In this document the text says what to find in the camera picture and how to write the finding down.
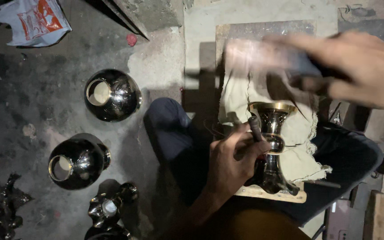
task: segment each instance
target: white plastic bag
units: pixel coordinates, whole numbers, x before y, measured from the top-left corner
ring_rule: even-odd
[[[14,0],[0,9],[0,23],[13,30],[7,45],[49,46],[72,31],[56,0]]]

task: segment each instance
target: blurred hand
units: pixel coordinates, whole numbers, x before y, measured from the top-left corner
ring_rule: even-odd
[[[332,38],[290,35],[269,36],[264,40],[305,50],[323,67],[343,75],[303,78],[302,90],[316,92],[324,85],[333,99],[384,108],[384,42],[379,38],[362,32],[345,32]]]
[[[247,132],[248,123],[238,125],[223,140],[210,145],[210,166],[206,191],[214,194],[220,205],[224,204],[237,190],[254,175],[254,162],[270,150],[266,141],[254,143]]]

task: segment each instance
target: knee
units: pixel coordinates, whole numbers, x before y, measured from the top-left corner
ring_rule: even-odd
[[[364,136],[360,136],[361,154],[365,161],[363,167],[367,172],[373,172],[383,161],[384,153],[377,143]]]
[[[170,122],[177,112],[180,104],[174,99],[161,97],[154,100],[145,113],[145,121],[157,124],[158,122]]]
[[[367,139],[366,144],[372,150],[372,155],[369,156],[368,158],[371,159],[370,160],[370,164],[371,164],[370,171],[373,172],[383,162],[384,152],[380,149],[378,144],[375,143],[374,141],[372,141],[371,139]]]

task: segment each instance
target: trousers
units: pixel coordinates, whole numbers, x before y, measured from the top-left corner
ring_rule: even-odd
[[[143,120],[158,160],[168,164],[182,199],[192,204],[206,184],[211,139],[200,136],[181,105],[170,98],[153,101]],[[317,146],[315,160],[333,168],[326,180],[341,188],[305,183],[305,203],[258,198],[247,201],[269,205],[302,226],[357,186],[381,164],[384,156],[372,140],[334,123],[318,123],[311,142]]]

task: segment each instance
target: vase neck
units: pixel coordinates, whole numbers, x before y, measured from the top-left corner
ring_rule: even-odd
[[[259,115],[262,120],[262,133],[281,134],[282,124],[288,115],[287,112],[269,110],[259,112]]]

